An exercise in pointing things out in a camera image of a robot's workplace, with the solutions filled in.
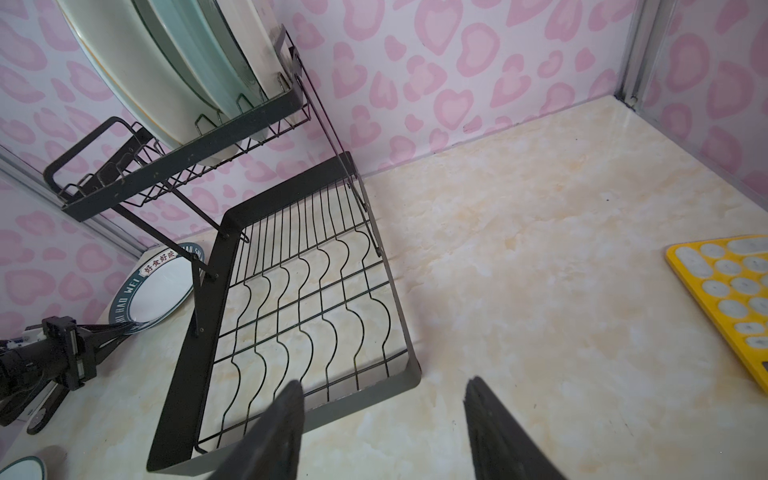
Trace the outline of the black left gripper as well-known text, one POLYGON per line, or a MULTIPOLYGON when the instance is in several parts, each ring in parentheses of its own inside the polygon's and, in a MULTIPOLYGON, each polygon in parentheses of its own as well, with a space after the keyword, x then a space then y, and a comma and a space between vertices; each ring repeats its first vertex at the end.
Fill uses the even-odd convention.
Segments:
POLYGON ((45 338, 1 354, 1 398, 56 381, 76 390, 96 376, 96 351, 114 350, 134 322, 79 326, 70 317, 42 322, 45 338))

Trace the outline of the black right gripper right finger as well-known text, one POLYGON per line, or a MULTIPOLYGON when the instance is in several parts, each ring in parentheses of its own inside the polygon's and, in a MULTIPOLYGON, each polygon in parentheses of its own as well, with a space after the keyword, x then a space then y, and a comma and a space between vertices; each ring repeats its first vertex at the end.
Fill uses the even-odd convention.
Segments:
POLYGON ((463 403, 476 479, 566 479, 481 377, 463 403))

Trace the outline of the cat pumpkin star plate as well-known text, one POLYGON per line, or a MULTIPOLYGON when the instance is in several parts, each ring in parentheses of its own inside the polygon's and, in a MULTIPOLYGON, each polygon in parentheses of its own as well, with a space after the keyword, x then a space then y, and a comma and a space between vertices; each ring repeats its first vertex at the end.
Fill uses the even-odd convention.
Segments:
POLYGON ((244 84, 211 39, 193 2, 136 1, 134 7, 163 55, 207 106, 234 118, 249 106, 244 84))

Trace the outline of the orange sunburst plate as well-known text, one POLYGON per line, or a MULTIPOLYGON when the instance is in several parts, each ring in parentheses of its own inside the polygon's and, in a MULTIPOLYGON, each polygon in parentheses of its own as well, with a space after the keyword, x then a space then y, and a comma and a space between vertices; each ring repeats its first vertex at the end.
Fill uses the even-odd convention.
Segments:
MULTIPOLYGON (((86 56, 129 112, 162 144, 175 149, 232 118, 207 106, 184 83, 151 37, 136 1, 59 4, 86 56)), ((180 10, 182 3, 171 1, 180 10)))

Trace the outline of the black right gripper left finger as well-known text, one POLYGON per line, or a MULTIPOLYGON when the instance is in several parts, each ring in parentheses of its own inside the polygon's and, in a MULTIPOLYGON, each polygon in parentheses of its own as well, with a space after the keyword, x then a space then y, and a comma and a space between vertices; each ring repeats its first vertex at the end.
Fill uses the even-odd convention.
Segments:
POLYGON ((291 380, 209 479, 296 479, 304 421, 303 389, 291 380))

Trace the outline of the light blue flower plate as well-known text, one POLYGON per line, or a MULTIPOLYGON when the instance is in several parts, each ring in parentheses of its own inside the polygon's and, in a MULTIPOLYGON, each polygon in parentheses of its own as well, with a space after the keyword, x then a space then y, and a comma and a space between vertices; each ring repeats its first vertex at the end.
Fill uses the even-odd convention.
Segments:
POLYGON ((263 89, 237 45, 218 4, 215 1, 198 0, 197 5, 223 55, 245 88, 244 94, 248 95, 249 102, 253 106, 266 102, 268 98, 264 95, 263 89))

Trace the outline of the white floral speckled plate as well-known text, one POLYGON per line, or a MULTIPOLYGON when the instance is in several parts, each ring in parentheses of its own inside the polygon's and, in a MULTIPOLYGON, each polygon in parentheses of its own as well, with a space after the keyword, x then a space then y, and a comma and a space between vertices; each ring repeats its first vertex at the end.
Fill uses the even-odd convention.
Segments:
POLYGON ((218 1, 218 7, 266 97, 272 99, 290 88, 290 75, 282 61, 289 60, 286 47, 278 53, 274 41, 280 33, 267 1, 218 1))

